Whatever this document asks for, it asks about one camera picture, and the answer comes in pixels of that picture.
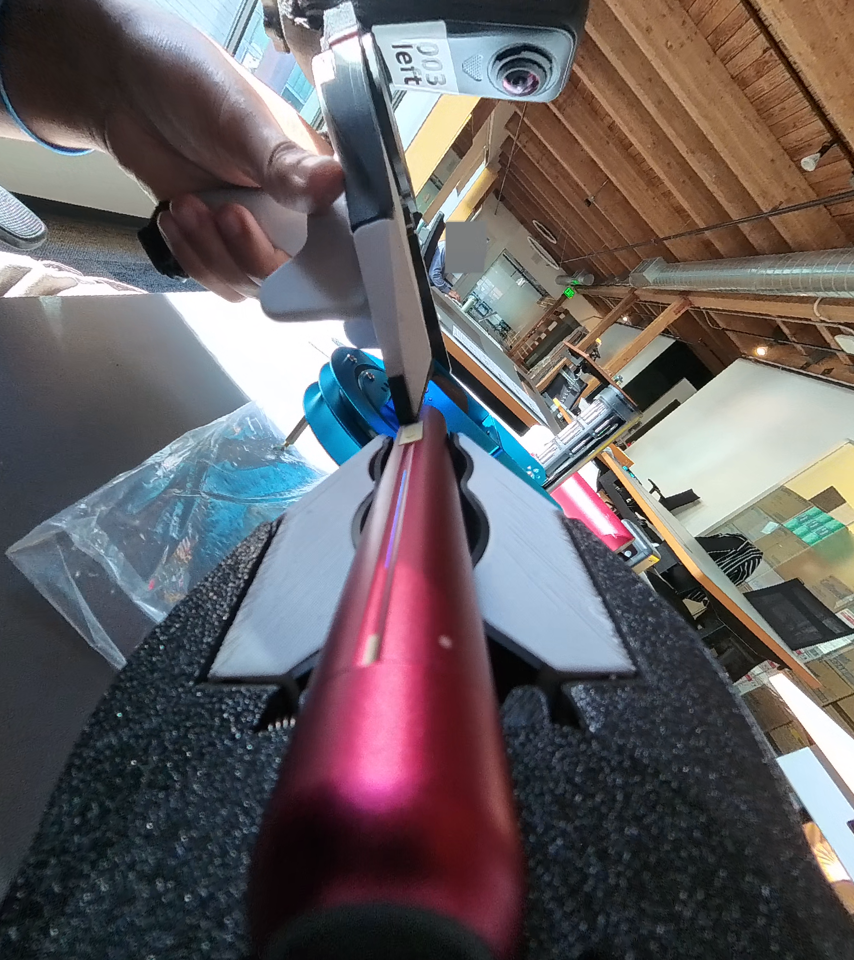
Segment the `magenta electric screwdriver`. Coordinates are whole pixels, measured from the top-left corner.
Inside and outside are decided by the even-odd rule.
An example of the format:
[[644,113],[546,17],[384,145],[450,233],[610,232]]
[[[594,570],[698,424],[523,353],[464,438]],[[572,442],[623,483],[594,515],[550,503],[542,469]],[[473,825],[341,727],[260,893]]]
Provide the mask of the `magenta electric screwdriver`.
[[515,958],[526,861],[442,414],[388,454],[251,857],[253,958]]

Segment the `grey screwdriver bit holder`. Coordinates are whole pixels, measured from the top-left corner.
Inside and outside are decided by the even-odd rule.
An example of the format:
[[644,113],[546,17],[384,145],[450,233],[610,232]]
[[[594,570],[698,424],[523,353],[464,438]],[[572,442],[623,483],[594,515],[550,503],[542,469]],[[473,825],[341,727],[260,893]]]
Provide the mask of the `grey screwdriver bit holder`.
[[546,479],[545,491],[557,488],[633,426],[642,411],[617,386],[600,390],[585,410],[536,453]]

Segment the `silver ventilation duct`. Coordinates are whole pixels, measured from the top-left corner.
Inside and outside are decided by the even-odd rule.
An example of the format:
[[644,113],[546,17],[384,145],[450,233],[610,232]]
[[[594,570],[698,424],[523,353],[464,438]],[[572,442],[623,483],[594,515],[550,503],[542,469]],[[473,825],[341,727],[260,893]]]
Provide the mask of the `silver ventilation duct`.
[[669,291],[854,300],[854,247],[669,263],[650,258],[631,286]]

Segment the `wooden table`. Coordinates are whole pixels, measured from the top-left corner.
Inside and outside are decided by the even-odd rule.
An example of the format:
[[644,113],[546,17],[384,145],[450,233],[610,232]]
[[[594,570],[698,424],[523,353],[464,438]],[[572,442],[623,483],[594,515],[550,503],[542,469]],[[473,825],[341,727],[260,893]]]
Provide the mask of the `wooden table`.
[[804,665],[803,661],[786,646],[779,634],[756,607],[747,601],[745,594],[722,571],[697,538],[660,501],[646,490],[640,479],[632,472],[628,457],[616,443],[611,442],[597,457],[628,491],[638,509],[660,534],[661,541],[670,546],[680,563],[711,597],[712,602],[735,618],[742,625],[742,632],[752,637],[751,643],[767,651],[767,658],[776,661],[783,669],[793,672],[813,690],[822,689],[822,683]]

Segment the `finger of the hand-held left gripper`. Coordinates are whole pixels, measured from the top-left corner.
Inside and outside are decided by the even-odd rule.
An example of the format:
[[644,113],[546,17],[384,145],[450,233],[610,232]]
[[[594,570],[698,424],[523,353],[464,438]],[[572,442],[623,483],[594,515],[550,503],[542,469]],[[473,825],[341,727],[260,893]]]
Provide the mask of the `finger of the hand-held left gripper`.
[[379,346],[398,421],[416,422],[433,370],[438,332],[416,231],[402,216],[353,222],[359,310]]

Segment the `person's left hand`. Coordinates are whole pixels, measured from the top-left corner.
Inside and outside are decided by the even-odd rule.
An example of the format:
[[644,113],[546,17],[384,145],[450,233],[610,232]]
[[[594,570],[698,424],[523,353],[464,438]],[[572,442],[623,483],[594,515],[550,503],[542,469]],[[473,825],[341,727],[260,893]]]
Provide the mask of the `person's left hand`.
[[264,190],[303,213],[342,192],[339,163],[279,95],[190,24],[145,2],[104,2],[116,80],[103,120],[112,156],[162,206],[158,230],[186,274],[230,303],[256,297],[286,255],[251,213],[201,193]]

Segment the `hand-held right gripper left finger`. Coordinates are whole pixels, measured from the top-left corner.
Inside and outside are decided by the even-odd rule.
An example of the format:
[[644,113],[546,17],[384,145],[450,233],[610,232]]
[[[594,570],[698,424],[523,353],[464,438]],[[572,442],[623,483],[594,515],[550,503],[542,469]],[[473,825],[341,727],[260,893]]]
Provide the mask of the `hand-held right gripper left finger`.
[[353,562],[354,518],[375,487],[378,436],[285,511],[207,675],[288,683],[309,670]]

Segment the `red cylindrical case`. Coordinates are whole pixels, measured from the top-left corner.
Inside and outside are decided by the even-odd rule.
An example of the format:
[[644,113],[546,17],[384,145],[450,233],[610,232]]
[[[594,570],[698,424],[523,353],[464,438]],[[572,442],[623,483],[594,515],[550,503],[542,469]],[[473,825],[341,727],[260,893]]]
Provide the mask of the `red cylindrical case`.
[[634,534],[580,472],[554,488],[551,497],[567,519],[582,522],[611,551],[622,553],[633,544]]

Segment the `black monitor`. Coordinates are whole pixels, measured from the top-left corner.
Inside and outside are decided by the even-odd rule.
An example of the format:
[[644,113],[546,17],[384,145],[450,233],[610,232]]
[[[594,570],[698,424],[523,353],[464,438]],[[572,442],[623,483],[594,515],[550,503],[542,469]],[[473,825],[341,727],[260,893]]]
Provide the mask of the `black monitor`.
[[854,627],[834,614],[799,579],[747,591],[745,599],[793,651],[854,635]]

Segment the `blue toy robot arm base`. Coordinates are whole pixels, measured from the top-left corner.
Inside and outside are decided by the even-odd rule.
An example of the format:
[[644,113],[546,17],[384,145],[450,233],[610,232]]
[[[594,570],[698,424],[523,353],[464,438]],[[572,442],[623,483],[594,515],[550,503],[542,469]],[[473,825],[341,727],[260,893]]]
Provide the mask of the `blue toy robot arm base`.
[[[533,488],[543,491],[544,468],[491,412],[443,366],[433,365],[424,405],[443,414],[448,430],[474,441]],[[352,346],[336,348],[303,398],[304,420],[326,453],[342,465],[377,435],[399,429],[383,361]]]

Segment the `clear plastic bag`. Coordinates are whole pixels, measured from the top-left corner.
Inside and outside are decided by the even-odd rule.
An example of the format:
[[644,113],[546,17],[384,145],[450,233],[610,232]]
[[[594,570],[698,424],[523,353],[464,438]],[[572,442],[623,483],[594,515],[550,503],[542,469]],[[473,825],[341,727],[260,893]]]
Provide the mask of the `clear plastic bag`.
[[41,522],[6,557],[114,669],[243,540],[327,472],[254,402]]

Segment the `black and white striped bag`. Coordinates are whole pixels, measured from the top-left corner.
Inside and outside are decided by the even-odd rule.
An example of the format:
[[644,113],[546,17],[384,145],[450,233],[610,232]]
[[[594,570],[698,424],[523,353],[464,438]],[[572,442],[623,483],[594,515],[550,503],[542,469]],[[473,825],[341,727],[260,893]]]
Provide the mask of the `black and white striped bag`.
[[763,552],[742,534],[702,535],[697,543],[736,586],[745,583],[764,560]]

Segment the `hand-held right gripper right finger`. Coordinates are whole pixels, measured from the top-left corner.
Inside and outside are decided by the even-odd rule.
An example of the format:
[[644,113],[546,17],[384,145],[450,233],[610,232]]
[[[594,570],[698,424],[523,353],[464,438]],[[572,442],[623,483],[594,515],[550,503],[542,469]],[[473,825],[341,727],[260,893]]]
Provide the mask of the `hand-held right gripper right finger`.
[[553,501],[457,434],[465,490],[487,525],[474,566],[494,640],[559,679],[631,678],[635,665]]

